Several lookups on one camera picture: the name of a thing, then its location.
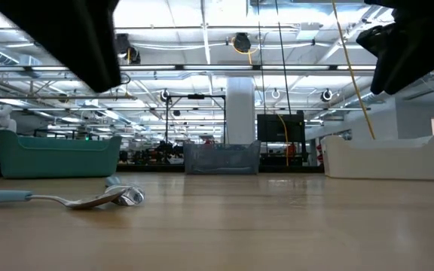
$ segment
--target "spoon handle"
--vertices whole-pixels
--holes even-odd
[[[25,202],[31,199],[31,195],[31,191],[0,190],[0,202]]]
[[[106,187],[111,187],[112,185],[116,185],[116,184],[121,184],[121,181],[119,179],[119,177],[107,177],[107,179],[105,179],[105,186]]]

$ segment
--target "table surface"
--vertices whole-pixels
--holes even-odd
[[[121,174],[145,205],[0,204],[0,270],[434,270],[434,181]],[[102,178],[3,180],[68,199]]]

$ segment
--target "teal plastic container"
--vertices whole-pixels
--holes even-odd
[[[106,177],[117,169],[120,144],[120,136],[108,141],[63,140],[1,130],[1,173],[5,178]]]

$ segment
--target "white plastic container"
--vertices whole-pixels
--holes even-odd
[[[322,152],[328,177],[434,180],[434,135],[365,142],[331,135]]]

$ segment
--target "black display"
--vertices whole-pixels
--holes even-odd
[[[287,129],[287,142],[304,142],[304,114],[280,115]],[[286,142],[284,125],[276,114],[257,115],[257,139],[262,142]]]

